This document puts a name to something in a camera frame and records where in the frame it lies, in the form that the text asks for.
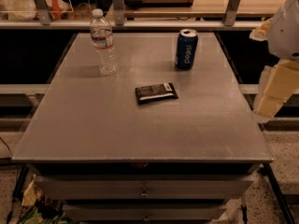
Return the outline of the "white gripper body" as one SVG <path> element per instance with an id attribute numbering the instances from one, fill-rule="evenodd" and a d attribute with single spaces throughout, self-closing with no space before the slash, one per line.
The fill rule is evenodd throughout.
<path id="1" fill-rule="evenodd" d="M 267 35 L 269 52 L 299 61 L 299 0 L 286 0 L 273 16 Z"/>

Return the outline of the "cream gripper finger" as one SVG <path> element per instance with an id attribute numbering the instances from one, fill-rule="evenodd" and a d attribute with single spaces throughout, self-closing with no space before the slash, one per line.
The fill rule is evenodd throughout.
<path id="1" fill-rule="evenodd" d="M 280 60 L 261 73 L 253 112 L 258 119 L 271 119 L 299 89 L 299 63 Z"/>
<path id="2" fill-rule="evenodd" d="M 249 38 L 256 41 L 266 41 L 272 19 L 268 19 L 251 31 Z"/>

